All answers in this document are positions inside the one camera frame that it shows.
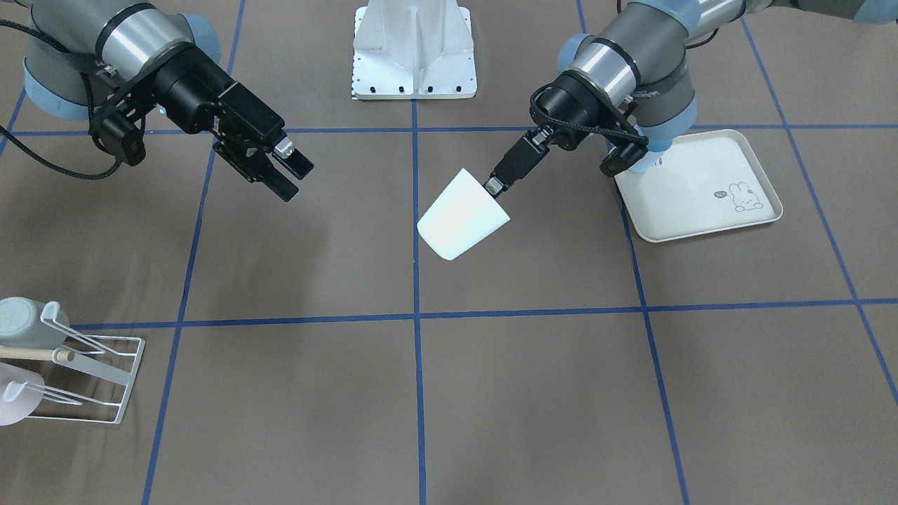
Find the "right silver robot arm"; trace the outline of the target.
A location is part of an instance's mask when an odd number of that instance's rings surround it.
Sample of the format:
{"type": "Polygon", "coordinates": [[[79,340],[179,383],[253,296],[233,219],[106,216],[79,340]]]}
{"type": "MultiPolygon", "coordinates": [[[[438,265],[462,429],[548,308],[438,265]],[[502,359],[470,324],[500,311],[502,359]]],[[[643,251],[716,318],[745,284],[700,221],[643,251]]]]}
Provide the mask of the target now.
{"type": "Polygon", "coordinates": [[[220,39],[199,14],[167,14],[148,1],[23,1],[27,23],[2,26],[31,38],[22,61],[25,92],[43,112],[85,121],[114,163],[78,173],[49,162],[12,132],[2,135],[61,175],[99,181],[147,156],[147,115],[164,115],[183,133],[210,133],[213,150],[247,182],[283,201],[314,164],[285,131],[285,121],[221,68],[220,39]]]}

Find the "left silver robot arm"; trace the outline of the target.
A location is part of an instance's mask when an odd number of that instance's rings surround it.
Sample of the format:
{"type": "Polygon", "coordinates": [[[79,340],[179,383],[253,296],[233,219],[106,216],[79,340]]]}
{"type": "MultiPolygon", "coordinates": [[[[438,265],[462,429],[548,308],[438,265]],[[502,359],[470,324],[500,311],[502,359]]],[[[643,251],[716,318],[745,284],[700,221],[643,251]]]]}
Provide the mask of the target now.
{"type": "Polygon", "coordinates": [[[530,96],[526,132],[490,174],[492,198],[542,162],[549,148],[575,150],[602,135],[607,177],[664,152],[695,121],[698,99],[687,51],[702,37],[770,7],[785,7],[866,25],[896,20],[894,1],[629,1],[602,32],[580,34],[559,53],[559,74],[530,96]]]}

